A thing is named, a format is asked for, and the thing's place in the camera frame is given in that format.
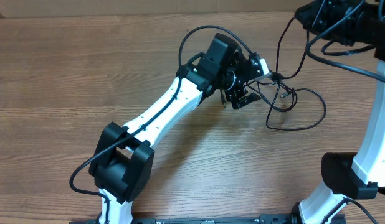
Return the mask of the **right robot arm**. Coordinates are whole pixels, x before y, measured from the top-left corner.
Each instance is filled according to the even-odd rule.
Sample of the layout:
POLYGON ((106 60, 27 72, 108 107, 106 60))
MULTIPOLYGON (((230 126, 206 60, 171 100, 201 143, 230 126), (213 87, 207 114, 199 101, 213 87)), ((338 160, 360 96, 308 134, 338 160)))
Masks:
POLYGON ((358 199, 385 195, 385 1, 313 1, 298 8, 295 18, 315 35, 305 49, 318 62, 377 81, 375 100, 363 143, 356 153, 326 153, 321 160, 322 181, 297 206, 299 223, 342 223, 336 214, 358 199), (352 46, 357 42, 375 50, 375 73, 327 60, 311 53, 320 39, 352 46))

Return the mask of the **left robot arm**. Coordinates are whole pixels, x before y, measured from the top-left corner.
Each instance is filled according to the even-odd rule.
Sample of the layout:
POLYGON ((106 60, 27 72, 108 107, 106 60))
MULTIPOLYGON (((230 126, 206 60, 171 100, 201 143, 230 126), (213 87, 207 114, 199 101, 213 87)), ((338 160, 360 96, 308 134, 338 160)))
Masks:
POLYGON ((207 52, 182 65, 171 86, 139 117, 119 126, 108 124, 101 133, 89 174, 102 197, 98 223, 131 223, 131 204, 147 184, 155 149, 169 130, 216 90, 239 109, 259 96, 248 94, 245 83, 269 74, 259 54, 245 57, 230 37, 217 33, 207 52))

